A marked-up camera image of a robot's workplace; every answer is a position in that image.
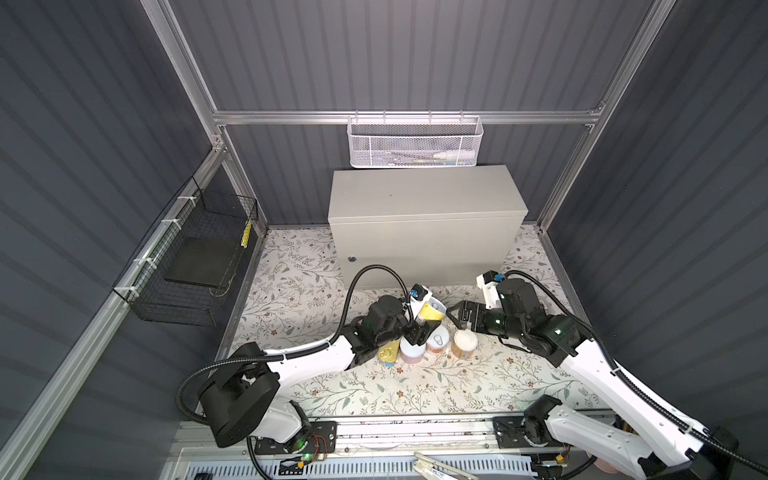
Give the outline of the yellow can pull-tab lid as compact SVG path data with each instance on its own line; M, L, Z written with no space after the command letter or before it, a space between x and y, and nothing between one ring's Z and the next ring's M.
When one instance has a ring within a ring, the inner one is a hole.
M430 298L429 300L425 301L418 313L418 318L424 322L442 321L445 316L445 305L435 298Z

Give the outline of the yellow orange can plastic lid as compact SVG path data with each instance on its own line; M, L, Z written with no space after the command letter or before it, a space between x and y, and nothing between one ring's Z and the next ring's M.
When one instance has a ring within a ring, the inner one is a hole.
M452 338L451 351L453 355L460 359L469 359L479 345L479 339L475 332L471 330L457 330Z

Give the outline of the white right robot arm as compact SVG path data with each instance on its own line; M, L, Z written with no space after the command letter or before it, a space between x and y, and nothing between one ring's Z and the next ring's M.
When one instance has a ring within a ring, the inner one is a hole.
M727 479L738 442L675 409L620 366L589 325L567 309L546 311L542 284L519 271L478 278L484 300L447 311L460 329L507 339L583 383L628 425L598 421L544 395L524 412L521 426L535 447L552 442L582 449L634 479Z

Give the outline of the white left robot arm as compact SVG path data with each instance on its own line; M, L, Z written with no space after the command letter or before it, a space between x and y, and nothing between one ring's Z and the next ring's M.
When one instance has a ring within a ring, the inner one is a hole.
M286 388L312 378L364 365L381 347L406 340L424 346L445 316L445 306L432 294L410 296L410 312L400 299L384 295L365 315L345 325L334 341L320 341L307 355L279 353L276 362L246 363L262 351L246 344L232 354L198 390L198 398L215 443L230 447L249 437L270 440L284 452L302 450L315 433L298 403L282 394Z

